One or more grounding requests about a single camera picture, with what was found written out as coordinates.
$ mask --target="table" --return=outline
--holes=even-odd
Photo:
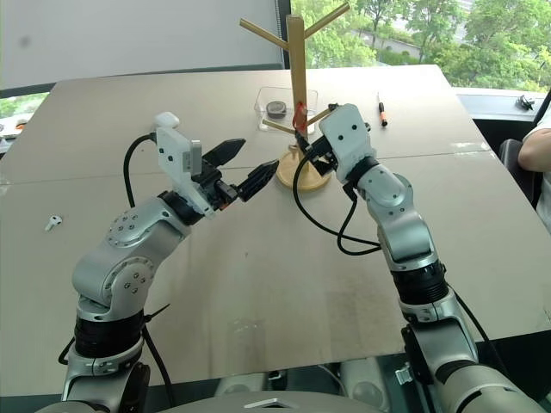
[[[308,88],[328,103],[354,103],[373,126],[378,157],[487,151],[489,147],[437,66],[317,69]],[[130,143],[150,131],[153,117],[171,111],[190,139],[205,149],[225,139],[247,144],[231,167],[253,167],[279,157],[293,137],[259,132],[254,104],[263,86],[290,88],[288,71],[236,71],[107,77],[58,83],[27,124],[17,152],[31,154],[33,168],[19,156],[0,163],[4,183],[115,176]],[[376,92],[385,102],[390,127],[378,124]],[[138,151],[132,171],[159,172],[155,157]]]
[[[434,73],[433,67],[425,69]],[[73,85],[78,89],[79,83]],[[62,84],[65,93],[69,86]],[[48,99],[46,109],[53,111],[56,90]],[[44,120],[41,113],[42,108],[35,125]],[[88,117],[91,122],[95,116]],[[463,130],[473,127],[463,111],[456,118],[462,119]],[[65,368],[57,364],[57,355],[75,317],[72,270],[100,242],[111,219],[126,209],[120,159],[112,152],[103,160],[105,147],[96,149],[87,141],[79,150],[75,141],[73,159],[50,150],[49,161],[33,157],[36,163],[24,169],[32,156],[28,141],[38,142],[39,131],[34,126],[24,133],[3,166],[21,181],[0,186],[0,362],[8,378],[0,382],[2,396],[60,391]],[[69,141],[63,133],[58,138]],[[479,135],[463,138],[475,142]],[[124,145],[114,138],[121,153]],[[443,148],[446,142],[438,136],[435,145]],[[551,237],[513,179],[490,151],[465,151],[448,142],[455,152],[423,155],[422,147],[430,149],[412,141],[396,149],[403,157],[387,154],[382,162],[412,182],[449,282],[491,338],[550,329]],[[276,156],[280,149],[268,145],[263,155]],[[90,169],[88,150],[96,153],[104,176]],[[152,146],[138,153],[133,186],[140,201],[168,188],[168,182],[148,172],[152,163],[141,162],[156,158]],[[251,169],[243,165],[253,155],[253,150],[246,152],[241,168],[225,170],[226,180],[244,179]],[[75,172],[64,178],[70,165]],[[306,208],[333,228],[350,207],[334,178],[303,198]],[[53,213],[65,221],[45,233]],[[350,233],[375,239],[365,207],[358,207]],[[250,202],[236,202],[194,227],[159,268],[146,311],[171,303],[150,332],[173,381],[182,382],[399,352],[404,321],[396,296],[381,253],[342,255],[335,239],[303,218],[289,191],[274,180]],[[153,364],[146,351],[145,362]],[[159,383],[153,368],[152,384]]]

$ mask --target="chair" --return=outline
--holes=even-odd
[[[542,119],[550,102],[551,90],[547,96],[545,96],[540,109],[534,117],[532,122],[533,127],[536,127],[538,122]],[[523,143],[520,140],[507,139],[499,146],[498,156],[501,163],[507,168],[513,178],[515,178],[517,185],[522,189],[530,204],[536,208],[537,201],[542,194],[543,174],[541,172],[530,172],[521,168],[518,164],[518,152],[520,152],[522,146]]]

